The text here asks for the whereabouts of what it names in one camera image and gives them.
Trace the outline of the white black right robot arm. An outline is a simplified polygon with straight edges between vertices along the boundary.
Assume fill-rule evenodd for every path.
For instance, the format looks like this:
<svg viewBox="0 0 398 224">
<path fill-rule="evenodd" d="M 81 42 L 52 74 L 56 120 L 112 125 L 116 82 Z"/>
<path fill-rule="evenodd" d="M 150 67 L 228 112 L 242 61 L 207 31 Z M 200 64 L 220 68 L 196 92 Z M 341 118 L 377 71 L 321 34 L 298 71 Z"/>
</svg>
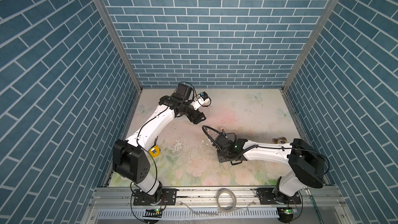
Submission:
<svg viewBox="0 0 398 224">
<path fill-rule="evenodd" d="M 272 192 L 278 203 L 288 203 L 305 187 L 323 187 L 324 175 L 329 171 L 324 167 L 329 160 L 302 139 L 284 144 L 265 144 L 239 139 L 236 135 L 234 140 L 229 140 L 227 133 L 207 125 L 202 126 L 202 130 L 217 149 L 220 163 L 229 162 L 235 166 L 244 161 L 260 160 L 289 166 L 290 170 L 279 177 Z"/>
</svg>

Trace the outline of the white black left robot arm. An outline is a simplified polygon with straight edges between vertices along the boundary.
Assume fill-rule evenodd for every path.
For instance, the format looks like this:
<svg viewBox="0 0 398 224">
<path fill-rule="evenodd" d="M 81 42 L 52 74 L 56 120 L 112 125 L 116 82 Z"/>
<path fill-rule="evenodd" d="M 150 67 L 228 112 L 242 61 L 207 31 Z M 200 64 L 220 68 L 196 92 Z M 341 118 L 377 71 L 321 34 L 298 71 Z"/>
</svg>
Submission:
<svg viewBox="0 0 398 224">
<path fill-rule="evenodd" d="M 186 116 L 191 123 L 199 124 L 206 119 L 199 108 L 210 104 L 206 92 L 196 93 L 192 85 L 179 83 L 171 95 L 159 99 L 154 113 L 133 135 L 114 143 L 113 171 L 129 179 L 148 196 L 157 196 L 162 186 L 156 176 L 150 175 L 148 156 L 154 158 L 160 154 L 152 152 L 159 134 L 177 116 Z"/>
</svg>

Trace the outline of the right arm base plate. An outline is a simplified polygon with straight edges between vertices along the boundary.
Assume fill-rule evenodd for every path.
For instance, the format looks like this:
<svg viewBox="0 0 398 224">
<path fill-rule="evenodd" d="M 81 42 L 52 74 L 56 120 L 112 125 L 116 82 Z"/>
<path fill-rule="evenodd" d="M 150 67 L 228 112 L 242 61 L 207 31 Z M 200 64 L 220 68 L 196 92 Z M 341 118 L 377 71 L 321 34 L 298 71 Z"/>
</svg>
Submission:
<svg viewBox="0 0 398 224">
<path fill-rule="evenodd" d="M 255 190 L 261 205 L 299 205 L 302 203 L 302 198 L 298 192 L 292 197 L 288 197 L 280 192 L 275 192 L 276 189 L 272 187 L 257 188 Z"/>
</svg>

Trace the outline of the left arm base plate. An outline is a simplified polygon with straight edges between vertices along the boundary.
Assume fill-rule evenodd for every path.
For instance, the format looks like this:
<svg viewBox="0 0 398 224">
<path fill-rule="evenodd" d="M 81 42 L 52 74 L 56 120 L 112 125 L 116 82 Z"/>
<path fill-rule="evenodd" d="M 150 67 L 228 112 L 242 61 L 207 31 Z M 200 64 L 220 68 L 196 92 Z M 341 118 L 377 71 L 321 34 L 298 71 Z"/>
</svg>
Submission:
<svg viewBox="0 0 398 224">
<path fill-rule="evenodd" d="M 162 188 L 158 189 L 154 195 L 149 195 L 143 192 L 141 189 L 133 190 L 133 205 L 134 206 L 149 206 L 159 205 L 163 200 L 163 204 L 166 206 L 175 205 L 177 198 L 176 188 Z"/>
</svg>

